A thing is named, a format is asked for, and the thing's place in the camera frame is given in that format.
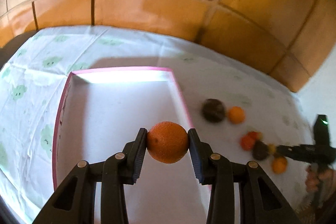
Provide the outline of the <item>right hand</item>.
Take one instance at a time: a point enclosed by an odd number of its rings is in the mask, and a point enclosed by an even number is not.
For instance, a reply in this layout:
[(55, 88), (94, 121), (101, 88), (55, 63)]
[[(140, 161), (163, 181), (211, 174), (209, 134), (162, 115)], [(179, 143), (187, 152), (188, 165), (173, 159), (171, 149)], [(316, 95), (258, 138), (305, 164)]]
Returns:
[(325, 172), (317, 174), (312, 170), (311, 165), (306, 168), (307, 177), (305, 180), (306, 191), (308, 193), (314, 193), (318, 190), (320, 182), (324, 182), (327, 188), (333, 193), (335, 191), (335, 170), (327, 169)]

